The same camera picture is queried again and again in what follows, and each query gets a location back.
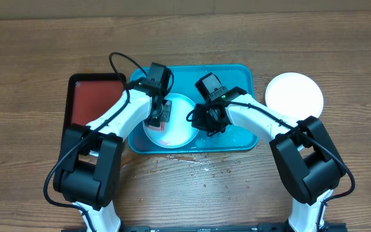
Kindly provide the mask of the light blue plate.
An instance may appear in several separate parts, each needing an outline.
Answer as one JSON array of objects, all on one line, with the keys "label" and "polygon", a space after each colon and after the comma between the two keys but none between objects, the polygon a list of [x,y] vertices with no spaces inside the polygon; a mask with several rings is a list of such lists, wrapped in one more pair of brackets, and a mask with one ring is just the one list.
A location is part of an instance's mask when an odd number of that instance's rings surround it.
[{"label": "light blue plate", "polygon": [[171,112],[168,122],[162,122],[159,128],[146,126],[143,128],[147,137],[163,148],[179,148],[190,143],[197,135],[198,129],[186,120],[187,114],[195,108],[195,103],[185,95],[169,93],[166,100],[171,101]]}]

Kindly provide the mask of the red green sponge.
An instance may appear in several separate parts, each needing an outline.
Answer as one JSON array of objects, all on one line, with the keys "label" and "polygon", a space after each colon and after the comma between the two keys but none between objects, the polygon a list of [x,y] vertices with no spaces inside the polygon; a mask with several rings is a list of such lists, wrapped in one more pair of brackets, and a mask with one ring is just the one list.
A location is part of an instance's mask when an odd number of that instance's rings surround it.
[{"label": "red green sponge", "polygon": [[149,124],[148,126],[146,126],[146,128],[151,130],[151,131],[165,132],[165,122],[159,122],[158,126],[153,126],[153,125]]}]

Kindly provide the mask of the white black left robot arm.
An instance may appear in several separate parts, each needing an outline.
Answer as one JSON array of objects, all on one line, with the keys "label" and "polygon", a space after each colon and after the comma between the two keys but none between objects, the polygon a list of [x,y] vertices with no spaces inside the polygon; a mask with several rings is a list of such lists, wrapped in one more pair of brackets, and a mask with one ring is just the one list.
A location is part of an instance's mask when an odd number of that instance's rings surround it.
[{"label": "white black left robot arm", "polygon": [[79,210],[85,231],[119,231],[112,199],[119,185],[124,141],[142,121],[164,109],[165,90],[124,90],[100,117],[83,126],[71,124],[64,132],[59,160],[46,178],[62,193],[65,208]]}]

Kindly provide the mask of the white plate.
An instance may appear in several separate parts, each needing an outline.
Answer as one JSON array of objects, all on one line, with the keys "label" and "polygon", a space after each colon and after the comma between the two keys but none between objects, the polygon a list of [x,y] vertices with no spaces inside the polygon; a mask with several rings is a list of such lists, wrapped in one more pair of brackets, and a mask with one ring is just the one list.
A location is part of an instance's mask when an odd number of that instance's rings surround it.
[{"label": "white plate", "polygon": [[265,103],[282,115],[303,120],[321,115],[324,98],[320,87],[310,77],[287,72],[277,75],[267,85]]}]

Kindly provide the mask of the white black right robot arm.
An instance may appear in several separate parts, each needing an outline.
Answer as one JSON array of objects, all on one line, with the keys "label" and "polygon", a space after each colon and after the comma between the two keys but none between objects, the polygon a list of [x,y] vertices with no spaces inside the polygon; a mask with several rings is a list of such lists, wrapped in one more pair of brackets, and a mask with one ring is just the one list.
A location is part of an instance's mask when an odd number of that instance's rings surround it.
[{"label": "white black right robot arm", "polygon": [[268,142],[281,182],[293,197],[285,230],[330,229],[323,220],[327,203],[350,194],[346,191],[335,195],[333,191],[343,176],[352,174],[318,118],[290,119],[248,93],[225,93],[216,99],[206,98],[186,119],[208,136],[234,125]]}]

